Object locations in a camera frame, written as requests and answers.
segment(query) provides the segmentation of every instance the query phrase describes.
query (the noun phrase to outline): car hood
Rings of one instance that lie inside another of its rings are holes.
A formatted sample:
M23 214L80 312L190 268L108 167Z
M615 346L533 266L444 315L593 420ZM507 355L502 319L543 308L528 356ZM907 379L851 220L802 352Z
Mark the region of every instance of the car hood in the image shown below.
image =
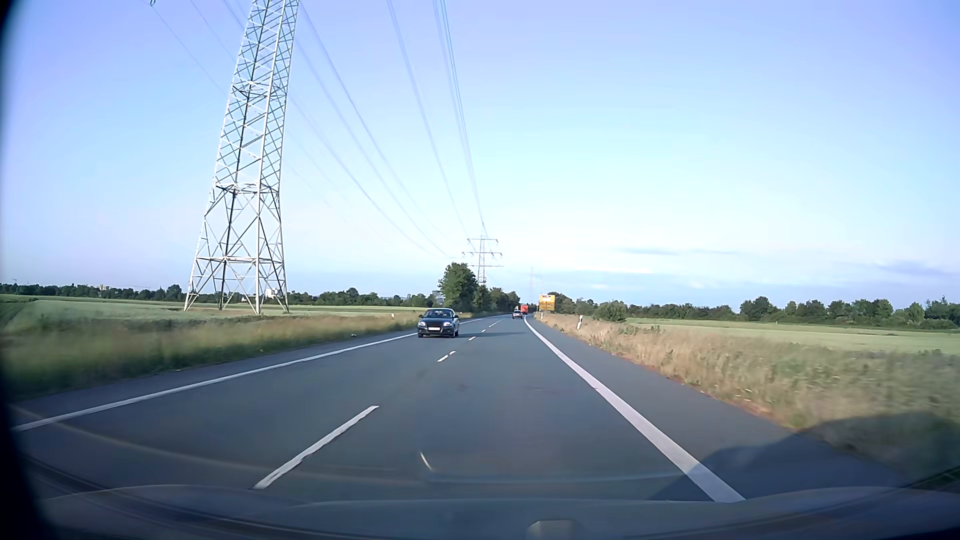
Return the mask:
M960 496L897 488L798 491L738 503L481 499L311 503L263 492L157 485L49 499L58 528L160 538L845 538L960 526Z

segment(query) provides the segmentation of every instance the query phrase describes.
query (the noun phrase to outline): asphalt road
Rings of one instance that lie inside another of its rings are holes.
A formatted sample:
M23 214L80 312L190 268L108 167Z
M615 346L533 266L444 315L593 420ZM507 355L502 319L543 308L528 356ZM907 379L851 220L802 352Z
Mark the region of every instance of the asphalt road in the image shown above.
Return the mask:
M465 322L454 339L357 338L13 413L40 497L191 484L318 502L735 501L900 482L533 317Z

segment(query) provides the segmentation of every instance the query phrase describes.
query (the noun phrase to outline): car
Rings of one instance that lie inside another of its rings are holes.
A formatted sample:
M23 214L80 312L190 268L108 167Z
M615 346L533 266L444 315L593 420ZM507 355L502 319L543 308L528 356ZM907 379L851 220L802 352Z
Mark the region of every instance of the car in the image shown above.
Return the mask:
M417 337L439 335L456 337L460 335L460 317L449 307L431 307L417 323Z

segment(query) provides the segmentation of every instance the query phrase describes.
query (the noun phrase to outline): sky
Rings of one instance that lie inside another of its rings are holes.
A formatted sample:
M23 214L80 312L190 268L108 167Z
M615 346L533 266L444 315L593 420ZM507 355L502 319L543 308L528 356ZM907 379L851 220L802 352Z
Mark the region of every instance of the sky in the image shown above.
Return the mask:
M288 108L289 289L429 292L482 211L502 252L489 284L524 300L960 296L957 3L450 0L479 205L433 5L395 6L452 199L386 2L302 0L291 95L386 215ZM14 8L0 280L186 283L249 7Z

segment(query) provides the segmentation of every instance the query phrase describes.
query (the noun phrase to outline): lattice steel tower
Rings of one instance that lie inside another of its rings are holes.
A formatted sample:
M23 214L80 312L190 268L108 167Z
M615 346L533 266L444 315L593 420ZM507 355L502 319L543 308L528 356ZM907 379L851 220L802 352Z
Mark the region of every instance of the lattice steel tower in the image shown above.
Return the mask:
M200 294L212 293L219 308L243 302L259 314L265 300L274 299L289 311L280 158L299 5L300 0L253 0L184 310Z

